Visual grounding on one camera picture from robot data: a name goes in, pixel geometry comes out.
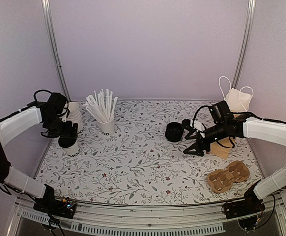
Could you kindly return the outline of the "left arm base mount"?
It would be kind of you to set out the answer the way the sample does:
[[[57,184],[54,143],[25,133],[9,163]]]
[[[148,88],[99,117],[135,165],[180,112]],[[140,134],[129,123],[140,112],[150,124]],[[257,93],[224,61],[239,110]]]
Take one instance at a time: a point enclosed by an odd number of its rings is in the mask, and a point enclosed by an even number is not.
[[[59,216],[67,219],[73,219],[76,212],[76,202],[69,197],[64,197],[61,200],[55,198],[54,189],[45,184],[45,192],[42,198],[34,198],[35,204],[33,209],[39,212],[46,213],[54,222],[54,216]]]

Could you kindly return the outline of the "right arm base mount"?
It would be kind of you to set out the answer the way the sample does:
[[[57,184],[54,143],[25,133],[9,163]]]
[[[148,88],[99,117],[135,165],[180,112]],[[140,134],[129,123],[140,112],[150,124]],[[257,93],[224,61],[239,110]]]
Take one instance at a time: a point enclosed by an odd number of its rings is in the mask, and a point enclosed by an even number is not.
[[[265,205],[253,192],[248,190],[244,194],[244,199],[240,201],[227,201],[222,205],[221,211],[225,214],[226,219],[232,219],[247,216],[253,213],[261,213],[261,216],[239,220],[239,226],[247,231],[254,230],[263,217]]]

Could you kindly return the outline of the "brown cardboard cup carrier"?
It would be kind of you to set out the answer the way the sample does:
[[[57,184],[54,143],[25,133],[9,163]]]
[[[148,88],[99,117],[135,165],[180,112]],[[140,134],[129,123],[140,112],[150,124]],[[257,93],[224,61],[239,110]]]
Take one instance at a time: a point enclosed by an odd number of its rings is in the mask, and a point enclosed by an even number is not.
[[[234,183],[244,182],[250,176],[248,167],[242,161],[234,161],[225,169],[218,169],[207,176],[207,181],[216,193],[224,193],[232,188]]]

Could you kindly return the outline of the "black cup lid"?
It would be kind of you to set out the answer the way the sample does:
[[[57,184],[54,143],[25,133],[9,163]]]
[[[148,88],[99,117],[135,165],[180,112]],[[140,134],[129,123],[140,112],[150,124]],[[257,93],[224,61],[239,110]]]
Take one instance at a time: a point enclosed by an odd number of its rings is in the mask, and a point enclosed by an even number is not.
[[[58,140],[58,144],[62,148],[70,148],[76,143],[76,138],[63,138],[60,137]]]

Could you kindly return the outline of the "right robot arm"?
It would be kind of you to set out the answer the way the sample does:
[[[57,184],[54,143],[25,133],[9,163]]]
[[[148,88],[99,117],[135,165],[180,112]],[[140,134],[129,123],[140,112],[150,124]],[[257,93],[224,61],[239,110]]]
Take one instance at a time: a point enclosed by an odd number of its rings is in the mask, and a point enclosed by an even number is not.
[[[188,130],[186,139],[195,142],[184,150],[184,154],[203,156],[210,151],[210,145],[228,137],[259,139],[286,147],[286,122],[261,118],[251,112],[232,112],[225,101],[208,106],[214,126],[203,124],[194,127],[195,120],[185,119],[182,127]],[[272,175],[258,182],[240,204],[243,214],[251,214],[258,208],[259,200],[286,187],[286,165]]]

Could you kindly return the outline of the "white paper coffee cup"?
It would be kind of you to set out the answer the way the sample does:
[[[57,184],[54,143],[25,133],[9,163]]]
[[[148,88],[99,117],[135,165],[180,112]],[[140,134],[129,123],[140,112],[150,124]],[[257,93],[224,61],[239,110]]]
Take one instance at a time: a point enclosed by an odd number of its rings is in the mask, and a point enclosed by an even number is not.
[[[70,147],[62,147],[62,149],[65,151],[65,153],[69,157],[76,157],[79,154],[79,146],[77,143],[73,144]]]

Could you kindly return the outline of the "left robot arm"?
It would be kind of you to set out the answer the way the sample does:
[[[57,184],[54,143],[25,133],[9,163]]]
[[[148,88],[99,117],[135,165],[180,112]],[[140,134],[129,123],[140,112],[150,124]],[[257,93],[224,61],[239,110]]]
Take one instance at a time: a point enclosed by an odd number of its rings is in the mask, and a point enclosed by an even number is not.
[[[4,151],[9,142],[40,124],[45,129],[41,132],[41,136],[58,138],[60,147],[65,149],[69,155],[79,151],[78,125],[63,119],[63,116],[70,112],[68,99],[58,92],[48,93],[47,101],[38,101],[37,95],[34,94],[34,101],[0,119],[0,189],[8,195],[12,191],[26,194],[48,213],[55,213],[59,208],[58,205],[68,205],[69,199],[57,200],[52,187],[37,182],[13,167]]]

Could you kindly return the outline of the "stack of black cup lids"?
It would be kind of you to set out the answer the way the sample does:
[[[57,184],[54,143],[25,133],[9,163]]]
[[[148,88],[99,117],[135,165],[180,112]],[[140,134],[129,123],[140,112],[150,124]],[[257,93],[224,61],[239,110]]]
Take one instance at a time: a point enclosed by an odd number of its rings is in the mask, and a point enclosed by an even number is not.
[[[184,129],[181,123],[168,123],[165,130],[165,137],[170,142],[179,142],[182,139]]]

